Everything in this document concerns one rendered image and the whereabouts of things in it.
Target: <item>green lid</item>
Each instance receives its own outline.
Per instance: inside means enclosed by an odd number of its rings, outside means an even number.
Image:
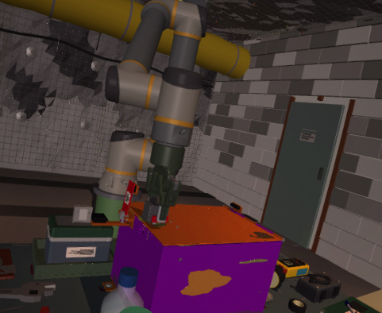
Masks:
[[[120,313],[152,313],[152,312],[147,309],[144,309],[143,307],[126,307]]]
[[[71,215],[58,215],[58,219],[64,218],[71,221]],[[53,238],[112,238],[114,228],[112,226],[92,226],[90,224],[81,225],[81,223],[64,223],[61,225],[57,222],[56,215],[48,217],[48,226],[50,227],[50,236]]]

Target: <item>brick wall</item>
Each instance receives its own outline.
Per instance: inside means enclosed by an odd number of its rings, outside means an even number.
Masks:
[[[355,99],[317,254],[382,288],[382,17],[251,44],[218,75],[195,186],[260,220],[290,96]]]

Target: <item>ceiling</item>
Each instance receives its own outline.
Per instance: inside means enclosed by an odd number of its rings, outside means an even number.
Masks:
[[[149,0],[136,0],[145,4]],[[209,1],[207,31],[228,41],[258,40],[324,24],[382,14],[382,0],[226,0]]]

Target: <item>tan patch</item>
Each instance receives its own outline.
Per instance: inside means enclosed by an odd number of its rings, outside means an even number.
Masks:
[[[212,292],[214,288],[227,285],[231,280],[212,269],[206,271],[190,272],[187,277],[188,286],[180,293],[186,296],[199,296]]]

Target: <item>purple box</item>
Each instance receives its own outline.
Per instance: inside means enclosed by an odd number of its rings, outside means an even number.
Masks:
[[[121,268],[137,269],[136,290],[152,313],[263,312],[281,237],[226,207],[171,207],[160,228],[135,207],[133,228],[119,228],[115,284]]]

